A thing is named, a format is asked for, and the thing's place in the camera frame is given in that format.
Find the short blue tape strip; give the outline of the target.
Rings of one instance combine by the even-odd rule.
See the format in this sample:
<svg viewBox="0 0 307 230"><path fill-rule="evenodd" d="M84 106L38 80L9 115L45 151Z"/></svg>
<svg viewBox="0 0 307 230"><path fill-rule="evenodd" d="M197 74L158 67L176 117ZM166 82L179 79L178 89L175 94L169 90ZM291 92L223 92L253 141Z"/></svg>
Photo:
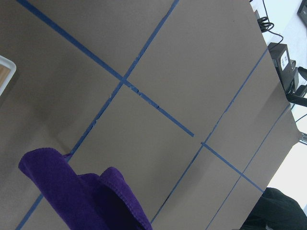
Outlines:
<svg viewBox="0 0 307 230"><path fill-rule="evenodd" d="M214 149L212 149L210 146L208 146L206 143L201 143L203 147L205 147L207 150L209 150L213 155L215 155L217 158L219 158L222 162L224 162L226 165L228 165L232 170L234 170L236 173L238 173L241 177L243 177L245 180L247 180L251 185L253 185L256 189L258 189L260 192L264 192L263 189L261 189L256 183L254 183L251 179L249 179L246 175L244 175L243 172L241 172L239 169L237 169L234 165L232 165L229 161L227 161L224 157L222 157L219 153L217 153Z"/></svg>

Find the person in black clothing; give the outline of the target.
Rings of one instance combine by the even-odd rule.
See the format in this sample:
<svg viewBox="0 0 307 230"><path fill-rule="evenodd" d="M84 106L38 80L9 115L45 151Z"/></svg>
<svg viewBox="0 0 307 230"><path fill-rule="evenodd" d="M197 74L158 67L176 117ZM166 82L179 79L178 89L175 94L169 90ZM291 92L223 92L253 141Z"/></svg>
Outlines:
<svg viewBox="0 0 307 230"><path fill-rule="evenodd" d="M267 187L240 227L242 230L305 230L307 216L297 201Z"/></svg>

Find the white rack base tray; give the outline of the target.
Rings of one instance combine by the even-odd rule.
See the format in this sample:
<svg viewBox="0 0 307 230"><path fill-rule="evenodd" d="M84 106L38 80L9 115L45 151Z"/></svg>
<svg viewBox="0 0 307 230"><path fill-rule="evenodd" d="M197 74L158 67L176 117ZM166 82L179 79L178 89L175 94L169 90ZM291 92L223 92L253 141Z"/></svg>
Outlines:
<svg viewBox="0 0 307 230"><path fill-rule="evenodd" d="M0 56L0 95L3 94L16 70L17 67L13 61Z"/></svg>

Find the thin blue tape line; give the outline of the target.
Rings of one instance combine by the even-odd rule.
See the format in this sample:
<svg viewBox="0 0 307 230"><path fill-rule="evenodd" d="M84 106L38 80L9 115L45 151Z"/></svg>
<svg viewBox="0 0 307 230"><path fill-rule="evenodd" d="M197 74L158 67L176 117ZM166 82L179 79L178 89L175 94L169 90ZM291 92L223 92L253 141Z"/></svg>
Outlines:
<svg viewBox="0 0 307 230"><path fill-rule="evenodd" d="M167 201L169 200L169 198L172 196L172 194L175 192L176 188L178 187L178 185L180 184L180 182L182 181L182 179L184 178L184 176L186 175L186 173L188 172L188 170L191 168L192 164L194 163L194 161L196 160L196 158L198 157L199 153L201 152L202 148L204 147L204 145L207 143L207 141L210 139L210 137L212 136L212 134L214 133L214 131L217 129L219 123L221 122L222 118L225 116L225 114L229 111L230 107L232 106L232 104L235 102L236 98L238 97L238 95L240 94L240 92L242 91L242 89L244 88L244 86L246 85L246 83L248 82L248 80L251 78L253 72L256 70L256 68L258 67L258 65L261 63L262 59L264 58L264 56L266 55L266 53L268 52L268 48L266 48L263 52L263 54L261 55L261 57L259 58L259 60L256 62L255 66L252 68L252 70L250 71L250 73L248 74L248 76L246 77L246 79L243 81L242 85L239 87L238 91L235 93L234 97L232 98L232 100L230 101L230 103L228 104L228 106L225 108L225 110L223 111L223 113L221 114L221 116L219 117L219 119L217 120L217 122L215 123L215 125L213 126L211 132L208 134L208 136L206 137L206 139L201 142L201 146L200 148L197 150L197 152L195 153L195 155L193 156L193 158L191 159L190 163L187 165L187 167L185 168L184 172L181 174L181 176L179 177L179 179L177 180L176 184L174 185L174 187L171 189L170 193L168 194L167 198L165 199L165 201L163 202L163 204L159 207L159 209L157 210L156 214L153 216L152 220L150 221L151 224L153 224L153 222L155 221L155 219L157 218L157 216L160 214L161 210L164 208L164 206L166 205Z"/></svg>

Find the black device with label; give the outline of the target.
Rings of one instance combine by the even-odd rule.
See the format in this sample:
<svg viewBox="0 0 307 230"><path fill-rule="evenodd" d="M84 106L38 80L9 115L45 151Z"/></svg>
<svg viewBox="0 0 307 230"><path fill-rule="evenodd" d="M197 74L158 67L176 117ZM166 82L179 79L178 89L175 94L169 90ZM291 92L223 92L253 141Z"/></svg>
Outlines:
<svg viewBox="0 0 307 230"><path fill-rule="evenodd" d="M287 45L270 43L268 50L285 94L291 93L295 86L295 74L292 70Z"/></svg>

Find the crossing blue tape strip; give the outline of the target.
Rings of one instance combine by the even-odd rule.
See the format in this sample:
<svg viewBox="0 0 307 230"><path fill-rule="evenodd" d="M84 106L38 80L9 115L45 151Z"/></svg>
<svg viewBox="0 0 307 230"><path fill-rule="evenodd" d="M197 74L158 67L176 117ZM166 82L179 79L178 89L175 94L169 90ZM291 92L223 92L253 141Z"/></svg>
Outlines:
<svg viewBox="0 0 307 230"><path fill-rule="evenodd" d="M73 148L71 149L71 151L66 155L66 160L69 161L73 155L75 154L75 152L78 150L78 148L81 146L81 144L84 142L85 138L88 136L88 134L91 132L91 130L93 129L93 127L96 125L98 119L100 119L100 117L102 116L102 114L104 113L104 111L109 107L109 105L112 103L113 99L116 97L116 95L118 94L119 90L121 89L121 87L123 86L122 83L118 83L118 85L115 87L115 89L112 91L110 97L106 100L106 102L103 104L103 106L101 107L101 109L99 110L99 112L97 113L97 115L93 118L92 122L89 124L89 126L87 127L87 129L84 131L84 133L81 135L81 137L79 138L79 140L76 142L76 144L73 146Z"/></svg>

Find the long blue tape strip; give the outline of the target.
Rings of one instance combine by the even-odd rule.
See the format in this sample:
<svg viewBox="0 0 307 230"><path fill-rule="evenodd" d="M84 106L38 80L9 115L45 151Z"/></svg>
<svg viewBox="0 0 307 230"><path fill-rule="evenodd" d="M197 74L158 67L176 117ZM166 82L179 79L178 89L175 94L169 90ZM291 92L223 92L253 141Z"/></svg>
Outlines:
<svg viewBox="0 0 307 230"><path fill-rule="evenodd" d="M128 81L129 76L134 71L135 67L139 63L142 56L145 54L146 50L160 31L160 29L163 27L165 22L167 21L168 17L171 15L177 4L179 3L178 0L175 0L172 2L169 10L167 11L166 15L160 20L156 28L153 30L152 34L147 39L146 43L140 50L138 56L134 59L130 67L128 68L126 74L124 76L121 76L118 72L116 72L113 68L111 68L107 63L105 63L101 58L99 58L96 54L94 54L92 51L90 51L88 48L86 48L82 43L80 43L78 40L76 40L72 35L70 35L67 31L65 31L62 27L60 27L58 24L56 24L52 19L50 19L48 16L46 16L44 13L42 13L37 7L35 7L33 4L31 4L27 0L19 0L17 1L20 5L22 5L24 8L26 8L30 13L32 13L34 16L36 16L38 19L40 19L42 22L47 24L51 29L53 29L56 33L61 35L64 39L66 39L69 43L74 45L78 50L80 50L82 53L84 53L87 57L89 57L91 60L93 60L96 64L101 66L103 69L105 69L107 72L109 72L113 77L118 79L120 83L130 88L133 92L135 92L138 96L143 98L149 105L154 107L157 111L162 113L165 117L167 117L169 120L171 120L174 124L176 124L178 127L180 127L183 131L185 131L188 135L191 137L194 137L195 134L190 131L187 127L185 127L182 123L180 123L178 120L176 120L170 113L168 113L165 109L160 107L156 102L154 102L152 99L150 99L146 94L142 93L139 89L137 89L136 86L134 86L131 82Z"/></svg>

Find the purple microfibre towel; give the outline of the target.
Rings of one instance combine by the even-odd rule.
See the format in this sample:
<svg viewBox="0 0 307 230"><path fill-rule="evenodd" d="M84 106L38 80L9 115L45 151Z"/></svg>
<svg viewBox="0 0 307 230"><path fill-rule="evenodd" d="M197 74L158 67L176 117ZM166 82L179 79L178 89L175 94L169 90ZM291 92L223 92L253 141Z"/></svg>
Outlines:
<svg viewBox="0 0 307 230"><path fill-rule="evenodd" d="M101 175L77 174L53 148L24 154L19 169L71 230L150 230L138 199L115 167Z"/></svg>

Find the dark box top corner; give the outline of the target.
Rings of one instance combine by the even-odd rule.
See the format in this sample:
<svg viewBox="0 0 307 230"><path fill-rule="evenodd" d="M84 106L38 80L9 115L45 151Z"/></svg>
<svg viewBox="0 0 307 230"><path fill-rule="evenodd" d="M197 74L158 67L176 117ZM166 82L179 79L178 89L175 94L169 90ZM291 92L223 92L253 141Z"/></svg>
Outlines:
<svg viewBox="0 0 307 230"><path fill-rule="evenodd" d="M302 0L298 8L297 15L304 24L307 23L307 0Z"/></svg>

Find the black stand base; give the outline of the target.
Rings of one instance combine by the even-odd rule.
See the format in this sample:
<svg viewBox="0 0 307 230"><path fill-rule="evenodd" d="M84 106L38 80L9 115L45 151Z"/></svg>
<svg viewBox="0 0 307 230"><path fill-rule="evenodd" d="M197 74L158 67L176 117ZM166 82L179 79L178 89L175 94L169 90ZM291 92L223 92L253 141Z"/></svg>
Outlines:
<svg viewBox="0 0 307 230"><path fill-rule="evenodd" d="M307 69L303 67L295 68L294 79L291 82L291 88L286 98L290 103L306 107L307 99L304 96L307 93L307 85L300 85L298 88L295 87L295 84L298 83L298 78L296 78L298 75L307 80Z"/></svg>

